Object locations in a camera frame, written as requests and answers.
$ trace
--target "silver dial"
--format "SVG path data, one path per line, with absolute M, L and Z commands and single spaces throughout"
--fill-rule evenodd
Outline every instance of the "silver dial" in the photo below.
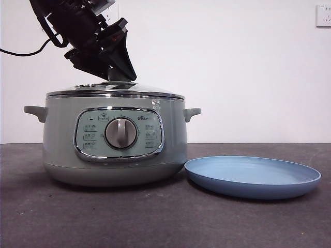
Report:
M 116 148 L 126 148 L 136 140 L 137 130 L 128 119 L 117 118 L 106 127 L 106 139 L 110 145 Z

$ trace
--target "cooker base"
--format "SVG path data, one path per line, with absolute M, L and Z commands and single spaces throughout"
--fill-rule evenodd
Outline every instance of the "cooker base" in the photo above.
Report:
M 55 180 L 88 187 L 120 187 L 162 180 L 179 172 L 181 164 L 158 164 L 130 168 L 70 168 L 44 163 Z

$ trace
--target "white wall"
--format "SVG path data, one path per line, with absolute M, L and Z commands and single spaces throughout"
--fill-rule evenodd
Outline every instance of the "white wall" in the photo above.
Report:
M 202 109 L 187 124 L 189 142 L 222 143 L 331 142 L 331 29 L 315 28 L 321 3 L 331 1 L 117 2 L 137 82 Z M 39 48 L 47 37 L 28 1 L 1 4 L 2 48 Z M 65 52 L 49 45 L 30 58 L 2 55 L 2 143 L 42 141 L 43 124 L 24 105 L 102 81 L 73 69 Z

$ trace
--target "cooker lid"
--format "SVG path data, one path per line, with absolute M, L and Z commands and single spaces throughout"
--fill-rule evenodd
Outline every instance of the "cooker lid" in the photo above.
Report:
M 104 82 L 101 84 L 86 84 L 86 85 L 76 85 L 71 88 L 67 88 L 60 91 L 54 91 L 47 93 L 49 96 L 62 96 L 62 95 L 72 95 L 82 96 L 82 95 L 97 95 L 97 94 L 109 94 L 109 95 L 139 95 L 139 96 L 157 96 L 157 97 L 171 97 L 183 99 L 181 95 L 174 94 L 167 90 L 142 86 L 133 82 L 122 82 L 122 81 L 111 81 Z

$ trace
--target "side handle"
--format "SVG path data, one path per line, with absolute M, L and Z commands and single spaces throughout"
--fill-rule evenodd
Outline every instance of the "side handle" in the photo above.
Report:
M 24 112 L 38 117 L 38 120 L 45 123 L 48 109 L 46 107 L 24 106 Z
M 201 114 L 201 109 L 200 108 L 188 108 L 184 110 L 184 117 L 185 117 L 185 122 L 190 122 L 191 117 L 194 115 L 200 115 Z

